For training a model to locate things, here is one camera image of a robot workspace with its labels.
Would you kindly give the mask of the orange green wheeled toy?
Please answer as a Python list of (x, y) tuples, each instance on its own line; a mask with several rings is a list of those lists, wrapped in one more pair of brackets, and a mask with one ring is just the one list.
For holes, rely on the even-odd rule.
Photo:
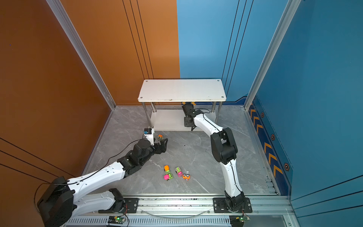
[(163, 135), (160, 134), (160, 135), (158, 135), (157, 139), (158, 139), (158, 141), (162, 141), (164, 139), (164, 137), (163, 137)]

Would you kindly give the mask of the green pink toy car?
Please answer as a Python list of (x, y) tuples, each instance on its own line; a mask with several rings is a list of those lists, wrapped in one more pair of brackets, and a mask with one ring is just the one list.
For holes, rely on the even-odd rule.
[(181, 171), (181, 169), (178, 166), (175, 168), (175, 171), (176, 171), (178, 177), (182, 177), (183, 176), (183, 172)]

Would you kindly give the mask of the orange round toy car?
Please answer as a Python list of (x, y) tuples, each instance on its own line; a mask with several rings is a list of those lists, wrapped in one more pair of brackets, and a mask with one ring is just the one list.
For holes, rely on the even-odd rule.
[(186, 180), (186, 181), (189, 181), (189, 180), (190, 180), (190, 178), (191, 178), (191, 176), (190, 176), (190, 174), (189, 174), (189, 172), (188, 172), (188, 171), (187, 171), (187, 172), (185, 172), (185, 173), (183, 173), (182, 177), (183, 177), (183, 179), (184, 179), (184, 180)]

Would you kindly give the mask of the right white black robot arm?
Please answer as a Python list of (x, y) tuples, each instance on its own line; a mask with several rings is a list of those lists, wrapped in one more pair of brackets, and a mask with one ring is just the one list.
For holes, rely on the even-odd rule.
[(246, 201), (239, 183), (236, 168), (238, 147), (230, 128), (223, 128), (210, 120), (201, 109), (195, 109), (191, 103), (182, 105), (184, 126), (202, 129), (211, 141), (214, 159), (221, 165), (225, 180), (226, 204), (229, 210), (236, 212)]

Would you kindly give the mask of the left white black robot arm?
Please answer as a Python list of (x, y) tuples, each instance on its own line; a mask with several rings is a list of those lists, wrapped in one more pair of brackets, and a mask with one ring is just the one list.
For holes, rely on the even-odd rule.
[(167, 142), (168, 139), (162, 139), (152, 145), (141, 139), (126, 156), (100, 170), (69, 180), (64, 177), (55, 179), (37, 203), (44, 225), (59, 227), (64, 224), (71, 218), (76, 201), (82, 196), (136, 173), (153, 155), (166, 152)]

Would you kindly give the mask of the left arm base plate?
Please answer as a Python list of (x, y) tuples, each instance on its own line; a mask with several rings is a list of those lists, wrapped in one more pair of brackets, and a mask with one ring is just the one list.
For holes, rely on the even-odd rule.
[(98, 213), (136, 213), (139, 205), (139, 198), (118, 199), (107, 210), (99, 210)]

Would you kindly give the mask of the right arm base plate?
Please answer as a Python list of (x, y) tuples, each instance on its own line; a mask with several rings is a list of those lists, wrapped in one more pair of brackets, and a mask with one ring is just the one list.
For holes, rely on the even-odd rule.
[(227, 198), (213, 198), (214, 213), (252, 213), (250, 199), (245, 197), (242, 202), (235, 203)]

